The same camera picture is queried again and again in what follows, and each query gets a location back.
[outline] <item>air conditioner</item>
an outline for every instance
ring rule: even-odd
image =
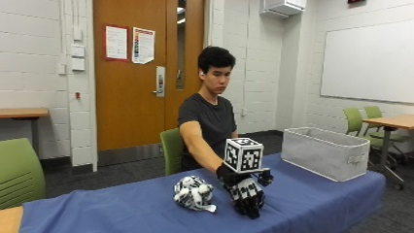
[[[260,13],[269,17],[286,18],[305,11],[306,0],[260,0]]]

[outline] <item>gray fabric bin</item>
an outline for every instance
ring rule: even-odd
[[[369,151],[366,139],[312,127],[285,130],[282,159],[336,182],[366,173]]]

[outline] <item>chair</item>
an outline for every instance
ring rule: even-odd
[[[356,133],[354,136],[364,138],[366,140],[370,141],[370,147],[376,150],[376,151],[381,151],[382,150],[382,146],[384,146],[384,140],[378,139],[378,138],[373,138],[373,137],[366,137],[366,136],[360,136],[360,132],[362,129],[362,115],[360,113],[360,110],[357,108],[346,108],[344,109],[345,111],[345,116],[346,116],[346,121],[348,121],[348,130],[346,130],[346,134],[349,133]],[[396,168],[396,164],[397,161],[396,159],[389,155],[389,159],[392,161],[392,164],[389,163],[390,167],[394,169]]]
[[[161,145],[165,158],[165,175],[181,172],[181,154],[184,142],[179,128],[161,133]]]
[[[28,139],[0,142],[0,210],[43,198],[44,174]]]
[[[384,116],[378,106],[368,106],[368,107],[364,107],[364,109],[365,109],[366,116],[369,118],[380,118],[380,117]],[[377,132],[372,132],[370,136],[373,138],[384,139],[385,138],[385,133],[380,132],[381,127],[382,126],[377,125],[377,124],[368,124],[365,132],[364,132],[364,136],[368,134],[369,129],[377,128]],[[412,140],[412,138],[409,136],[390,134],[390,141],[392,142],[396,142],[396,143],[409,143],[410,140]],[[396,145],[393,145],[393,147],[400,152],[401,156],[404,157],[404,161],[401,161],[401,163],[406,162],[409,157],[406,156],[406,154],[401,151],[401,149]]]

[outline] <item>poster on door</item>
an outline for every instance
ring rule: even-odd
[[[105,59],[128,61],[128,27],[105,26]]]
[[[155,60],[156,31],[133,27],[132,62],[145,64]]]

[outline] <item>wooden table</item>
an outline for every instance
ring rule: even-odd
[[[45,108],[36,109],[0,109],[0,118],[11,118],[16,120],[31,121],[31,139],[32,146],[39,155],[39,126],[37,120],[40,117],[47,117],[49,110]]]
[[[23,221],[23,207],[0,211],[0,233],[17,233]]]
[[[364,122],[385,126],[385,140],[384,140],[381,162],[378,165],[374,165],[370,169],[384,173],[396,182],[396,188],[402,190],[404,179],[386,166],[390,135],[392,135],[392,131],[394,131],[397,128],[406,129],[406,130],[414,129],[414,115],[398,115],[398,116],[388,116],[388,117],[380,117],[380,118],[368,118],[368,119],[364,119]]]

